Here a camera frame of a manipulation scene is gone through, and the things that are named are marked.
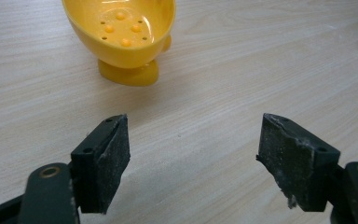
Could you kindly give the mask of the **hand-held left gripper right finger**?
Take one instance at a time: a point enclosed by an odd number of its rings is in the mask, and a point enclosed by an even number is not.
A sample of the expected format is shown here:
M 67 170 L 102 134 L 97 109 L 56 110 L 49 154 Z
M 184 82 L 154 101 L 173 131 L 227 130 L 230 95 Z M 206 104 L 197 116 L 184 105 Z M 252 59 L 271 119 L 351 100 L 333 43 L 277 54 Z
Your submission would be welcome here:
M 322 212 L 327 204 L 328 176 L 340 152 L 292 120 L 263 115 L 258 154 L 288 199 L 288 206 Z

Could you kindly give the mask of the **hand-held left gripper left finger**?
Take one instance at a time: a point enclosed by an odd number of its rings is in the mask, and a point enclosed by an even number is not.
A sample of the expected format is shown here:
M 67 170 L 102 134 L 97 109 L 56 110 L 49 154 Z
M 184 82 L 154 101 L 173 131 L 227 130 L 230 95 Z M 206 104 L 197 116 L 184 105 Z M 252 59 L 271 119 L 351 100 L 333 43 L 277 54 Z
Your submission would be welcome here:
M 105 214 L 131 158 L 126 115 L 103 120 L 71 153 L 76 205 Z

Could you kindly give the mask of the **yellow plastic footed bowl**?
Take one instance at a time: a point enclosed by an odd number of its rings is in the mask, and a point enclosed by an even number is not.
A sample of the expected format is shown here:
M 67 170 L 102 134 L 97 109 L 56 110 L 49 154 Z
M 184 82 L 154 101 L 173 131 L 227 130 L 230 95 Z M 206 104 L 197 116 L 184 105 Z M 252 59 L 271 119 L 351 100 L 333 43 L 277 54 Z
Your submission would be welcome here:
M 134 87 L 156 83 L 156 58 L 172 43 L 175 0 L 62 0 L 62 6 L 102 77 Z

